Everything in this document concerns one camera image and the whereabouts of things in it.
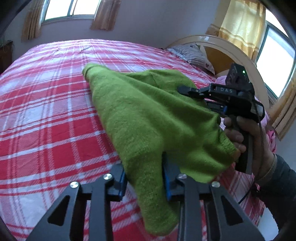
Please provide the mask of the dark sleeved right forearm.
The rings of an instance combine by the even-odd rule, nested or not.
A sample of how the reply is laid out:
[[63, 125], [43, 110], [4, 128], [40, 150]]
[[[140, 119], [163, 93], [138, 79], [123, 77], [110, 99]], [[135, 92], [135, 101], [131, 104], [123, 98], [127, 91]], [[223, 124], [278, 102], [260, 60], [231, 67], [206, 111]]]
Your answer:
[[289, 221], [295, 227], [295, 171], [279, 155], [269, 172], [257, 180], [258, 197], [271, 212], [281, 230]]

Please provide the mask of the person's right hand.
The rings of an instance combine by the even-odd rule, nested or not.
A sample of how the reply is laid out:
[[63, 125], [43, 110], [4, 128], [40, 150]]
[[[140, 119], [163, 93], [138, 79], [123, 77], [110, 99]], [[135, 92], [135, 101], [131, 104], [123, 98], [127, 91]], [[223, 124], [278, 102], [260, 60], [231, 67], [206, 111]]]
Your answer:
[[[266, 131], [253, 120], [247, 120], [239, 116], [236, 121], [242, 130], [253, 137], [252, 173], [255, 179], [259, 180], [269, 172], [274, 163], [274, 154], [268, 148]], [[233, 158], [236, 161], [247, 150], [243, 144], [243, 134], [232, 127], [231, 118], [225, 118], [223, 123], [225, 125], [224, 133], [236, 148], [233, 154]]]

